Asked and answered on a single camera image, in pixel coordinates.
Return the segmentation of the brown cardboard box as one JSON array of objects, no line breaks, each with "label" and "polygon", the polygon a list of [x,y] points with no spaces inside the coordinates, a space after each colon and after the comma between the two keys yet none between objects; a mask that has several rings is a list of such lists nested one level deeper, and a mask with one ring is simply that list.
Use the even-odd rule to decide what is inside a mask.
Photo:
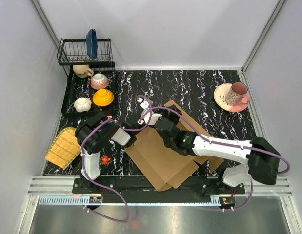
[{"label": "brown cardboard box", "polygon": [[151,127],[137,133],[136,138],[125,152],[159,192],[178,188],[200,165],[208,162],[212,173],[224,162],[219,157],[180,155],[165,147],[163,139]]}]

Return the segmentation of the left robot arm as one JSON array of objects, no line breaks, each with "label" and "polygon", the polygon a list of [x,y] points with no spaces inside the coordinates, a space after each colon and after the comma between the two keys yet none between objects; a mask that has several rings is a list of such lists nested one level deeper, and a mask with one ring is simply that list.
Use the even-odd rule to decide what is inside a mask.
[{"label": "left robot arm", "polygon": [[78,145],[81,148],[83,188],[95,193],[100,188],[100,152],[110,141],[128,148],[137,140],[136,134],[145,126],[143,120],[134,125],[118,125],[116,120],[108,118],[103,112],[90,117],[80,124],[76,131]]}]

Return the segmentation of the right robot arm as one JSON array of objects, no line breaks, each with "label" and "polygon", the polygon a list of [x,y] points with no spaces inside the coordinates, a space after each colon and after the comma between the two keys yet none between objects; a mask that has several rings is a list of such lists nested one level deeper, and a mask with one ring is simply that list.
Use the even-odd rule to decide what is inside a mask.
[{"label": "right robot arm", "polygon": [[232,160],[237,166],[226,168],[216,181],[219,192],[227,193],[241,183],[252,180],[275,185],[280,153],[263,137],[233,141],[186,131],[177,127],[181,113],[165,109],[154,124],[167,148],[184,156],[213,156]]}]

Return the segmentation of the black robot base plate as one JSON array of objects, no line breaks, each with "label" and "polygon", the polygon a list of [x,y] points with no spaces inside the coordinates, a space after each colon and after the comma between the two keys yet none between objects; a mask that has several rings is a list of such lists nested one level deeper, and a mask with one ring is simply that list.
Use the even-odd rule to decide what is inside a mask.
[{"label": "black robot base plate", "polygon": [[[218,195],[243,195],[245,188],[240,184],[231,188],[221,183],[216,177],[191,176],[177,189],[157,191],[145,176],[109,176],[99,177],[98,182],[120,193],[128,205],[194,205],[221,203],[216,200]],[[100,188],[85,178],[75,178],[72,193],[90,195],[90,204],[120,204],[124,202],[113,191]]]}]

